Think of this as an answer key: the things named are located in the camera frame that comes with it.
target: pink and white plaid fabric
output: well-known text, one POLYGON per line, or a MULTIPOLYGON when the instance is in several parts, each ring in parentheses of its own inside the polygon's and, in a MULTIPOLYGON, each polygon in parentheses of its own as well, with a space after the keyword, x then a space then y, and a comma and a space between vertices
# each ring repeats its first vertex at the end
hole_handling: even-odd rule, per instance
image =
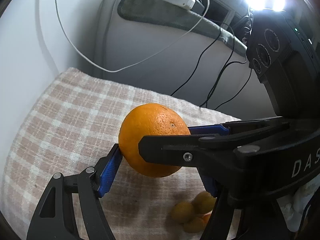
MULTIPOLYGON (((173 109, 188 126, 236 120, 184 100, 68 69, 36 102, 7 158, 0 210, 21 239, 26 238, 33 212, 52 175, 59 171, 68 176, 95 165, 117 143, 124 117, 145 103, 173 109)), ((168 213, 177 202, 192 200, 203 190, 195 168, 153 179, 138 174, 123 159, 111 191, 100 202, 117 240, 196 240, 200 234, 184 233, 168 213)), ((88 239, 77 195, 74 203, 79 234, 88 239)))

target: fruit pile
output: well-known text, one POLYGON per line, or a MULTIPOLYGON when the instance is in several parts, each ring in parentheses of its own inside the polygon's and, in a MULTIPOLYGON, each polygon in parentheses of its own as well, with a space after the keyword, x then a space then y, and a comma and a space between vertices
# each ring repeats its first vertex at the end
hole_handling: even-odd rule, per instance
POLYGON ((183 225, 185 232, 198 233, 207 225, 215 203, 216 199, 209 192, 203 191, 191 203, 182 201, 176 204, 170 216, 175 222, 183 225))

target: white plug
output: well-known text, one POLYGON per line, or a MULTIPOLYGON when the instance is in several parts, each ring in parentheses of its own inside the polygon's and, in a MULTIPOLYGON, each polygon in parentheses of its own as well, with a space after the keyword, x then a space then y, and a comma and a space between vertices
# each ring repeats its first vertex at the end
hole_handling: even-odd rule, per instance
POLYGON ((164 0, 186 10, 191 10, 196 2, 196 0, 164 0))

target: gray towel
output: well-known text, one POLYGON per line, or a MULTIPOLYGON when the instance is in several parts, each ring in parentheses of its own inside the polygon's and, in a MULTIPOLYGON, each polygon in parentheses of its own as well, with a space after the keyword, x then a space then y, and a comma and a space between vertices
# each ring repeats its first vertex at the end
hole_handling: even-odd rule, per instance
MULTIPOLYGON (((169 26, 185 31, 190 30, 201 17, 163 0, 121 0, 117 11, 120 17, 129 21, 169 26)), ((193 32, 215 39, 220 30, 214 22, 204 18, 193 32)), ((218 40, 232 49, 233 35, 230 32, 221 28, 218 40)), ((246 49, 247 47, 235 38, 235 52, 244 57, 246 49)))

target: circular lens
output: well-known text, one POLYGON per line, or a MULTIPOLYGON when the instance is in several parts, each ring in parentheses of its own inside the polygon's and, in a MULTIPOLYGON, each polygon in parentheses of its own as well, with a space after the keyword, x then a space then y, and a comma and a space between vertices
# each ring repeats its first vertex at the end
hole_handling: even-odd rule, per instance
POLYGON ((260 67, 260 64, 259 64, 258 60, 256 60, 254 58, 252 63, 253 63, 253 67, 254 67, 255 71, 258 72, 258 73, 261 73, 261 67, 260 67))
POLYGON ((263 47, 261 44, 259 44, 258 48, 257 48, 257 52, 258 52, 258 56, 259 56, 261 62, 266 67, 268 67, 270 65, 270 58, 269 58, 269 53, 267 52, 265 47, 263 47))
POLYGON ((273 31, 266 30, 264 33, 264 36, 265 36, 266 41, 267 41, 268 45, 270 46, 270 48, 273 51, 278 51, 280 45, 279 45, 279 40, 278 40, 276 34, 273 31))

